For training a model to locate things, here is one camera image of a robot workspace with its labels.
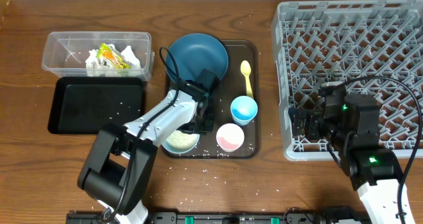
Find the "pink white cup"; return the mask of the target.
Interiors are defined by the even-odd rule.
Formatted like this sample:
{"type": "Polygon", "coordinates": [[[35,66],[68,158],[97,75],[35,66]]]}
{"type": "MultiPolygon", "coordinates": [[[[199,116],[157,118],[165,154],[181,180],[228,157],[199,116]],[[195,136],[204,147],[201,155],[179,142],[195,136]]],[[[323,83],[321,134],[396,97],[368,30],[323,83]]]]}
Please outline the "pink white cup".
{"type": "Polygon", "coordinates": [[[237,124],[224,124],[216,133],[217,144],[226,152],[234,152],[245,140],[244,131],[237,124]]]}

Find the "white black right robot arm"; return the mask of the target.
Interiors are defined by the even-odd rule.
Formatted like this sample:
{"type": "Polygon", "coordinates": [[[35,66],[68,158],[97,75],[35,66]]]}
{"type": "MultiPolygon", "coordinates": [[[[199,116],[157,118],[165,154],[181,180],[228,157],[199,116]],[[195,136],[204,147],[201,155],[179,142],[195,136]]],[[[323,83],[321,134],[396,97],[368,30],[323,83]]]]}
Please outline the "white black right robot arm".
{"type": "Polygon", "coordinates": [[[411,87],[392,77],[367,76],[367,81],[394,83],[408,92],[414,101],[417,121],[416,139],[405,168],[401,168],[394,152],[379,144],[380,107],[370,94],[350,93],[349,81],[322,83],[302,93],[317,93],[321,103],[305,109],[300,103],[284,112],[293,136],[308,141],[327,141],[328,151],[343,173],[351,180],[353,189],[373,223],[414,223],[408,206],[405,180],[422,139],[422,106],[416,96],[418,87],[411,87]]]}

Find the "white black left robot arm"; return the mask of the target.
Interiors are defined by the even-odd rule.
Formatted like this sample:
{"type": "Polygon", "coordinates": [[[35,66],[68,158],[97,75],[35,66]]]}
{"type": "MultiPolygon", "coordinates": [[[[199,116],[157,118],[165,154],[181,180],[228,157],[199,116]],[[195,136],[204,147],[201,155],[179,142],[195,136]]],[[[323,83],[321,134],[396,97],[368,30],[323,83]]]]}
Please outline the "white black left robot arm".
{"type": "Polygon", "coordinates": [[[77,185],[105,209],[95,219],[100,223],[144,223],[148,210],[141,202],[158,148],[178,128],[196,126],[212,102],[222,74],[200,66],[193,79],[175,65],[173,88],[146,114],[123,126],[106,124],[97,134],[79,173],[77,185]]]}

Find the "dark blue plate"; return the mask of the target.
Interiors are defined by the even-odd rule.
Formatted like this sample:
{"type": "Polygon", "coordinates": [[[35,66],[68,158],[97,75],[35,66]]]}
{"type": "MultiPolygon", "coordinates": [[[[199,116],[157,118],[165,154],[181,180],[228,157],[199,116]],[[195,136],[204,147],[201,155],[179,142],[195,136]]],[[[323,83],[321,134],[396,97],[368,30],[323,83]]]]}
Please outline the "dark blue plate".
{"type": "Polygon", "coordinates": [[[223,43],[209,34],[187,34],[167,49],[166,72],[172,82],[176,78],[203,86],[214,92],[229,67],[229,55],[223,43]]]}

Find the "light blue cup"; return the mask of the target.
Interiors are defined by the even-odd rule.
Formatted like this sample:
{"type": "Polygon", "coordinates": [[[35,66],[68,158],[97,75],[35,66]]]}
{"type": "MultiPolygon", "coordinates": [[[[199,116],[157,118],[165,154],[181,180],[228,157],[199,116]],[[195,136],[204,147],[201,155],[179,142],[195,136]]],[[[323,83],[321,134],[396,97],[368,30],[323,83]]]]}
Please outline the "light blue cup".
{"type": "Polygon", "coordinates": [[[258,105],[249,96],[238,96],[230,106],[233,121],[239,126],[250,123],[258,114],[258,105]]]}

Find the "white tissue paper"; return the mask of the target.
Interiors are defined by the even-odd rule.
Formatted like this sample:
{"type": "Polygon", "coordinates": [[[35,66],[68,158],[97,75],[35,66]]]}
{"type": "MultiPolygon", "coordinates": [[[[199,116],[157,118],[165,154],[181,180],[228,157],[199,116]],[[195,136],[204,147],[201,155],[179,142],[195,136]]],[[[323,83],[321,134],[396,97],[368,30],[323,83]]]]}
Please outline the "white tissue paper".
{"type": "Polygon", "coordinates": [[[126,46],[121,52],[118,51],[114,44],[108,44],[109,46],[113,47],[123,59],[129,63],[129,69],[115,69],[113,67],[100,65],[96,58],[96,54],[98,49],[93,49],[89,52],[89,57],[85,60],[85,67],[87,69],[87,75],[89,77],[129,77],[129,76],[136,76],[140,75],[141,71],[141,62],[135,56],[132,47],[126,46]]]}

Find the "green yellow snack wrapper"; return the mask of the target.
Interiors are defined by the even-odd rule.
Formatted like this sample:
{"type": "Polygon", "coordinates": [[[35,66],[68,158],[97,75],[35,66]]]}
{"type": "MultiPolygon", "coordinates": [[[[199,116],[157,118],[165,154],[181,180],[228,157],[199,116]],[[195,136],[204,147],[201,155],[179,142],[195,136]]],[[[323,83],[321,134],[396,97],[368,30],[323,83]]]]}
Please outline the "green yellow snack wrapper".
{"type": "Polygon", "coordinates": [[[96,54],[96,58],[100,65],[113,67],[115,69],[129,69],[130,65],[113,47],[102,43],[96,54]]]}

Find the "light blue rice bowl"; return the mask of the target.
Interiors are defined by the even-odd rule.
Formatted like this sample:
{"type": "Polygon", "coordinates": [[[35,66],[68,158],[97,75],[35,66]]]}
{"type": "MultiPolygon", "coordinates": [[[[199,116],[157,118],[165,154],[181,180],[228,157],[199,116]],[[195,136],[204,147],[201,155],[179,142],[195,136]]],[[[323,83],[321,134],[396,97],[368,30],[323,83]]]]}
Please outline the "light blue rice bowl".
{"type": "Polygon", "coordinates": [[[174,154],[183,154],[191,151],[199,142],[199,134],[187,134],[181,131],[174,131],[170,136],[163,142],[162,146],[168,152],[174,154]]]}

